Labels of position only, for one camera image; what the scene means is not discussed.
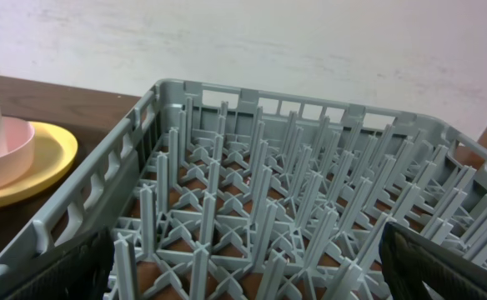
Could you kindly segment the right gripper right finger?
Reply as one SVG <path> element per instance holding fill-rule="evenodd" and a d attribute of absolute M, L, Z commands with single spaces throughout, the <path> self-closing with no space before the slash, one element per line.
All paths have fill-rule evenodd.
<path fill-rule="evenodd" d="M 487 270 L 396 223 L 379 242 L 384 280 L 394 299 L 487 299 Z"/>

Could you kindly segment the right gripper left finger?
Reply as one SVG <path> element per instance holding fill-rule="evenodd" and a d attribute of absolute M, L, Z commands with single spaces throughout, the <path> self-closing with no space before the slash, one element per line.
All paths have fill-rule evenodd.
<path fill-rule="evenodd" d="M 101 227 L 43 253 L 8 274 L 3 299 L 100 299 L 113 263 L 113 240 Z"/>

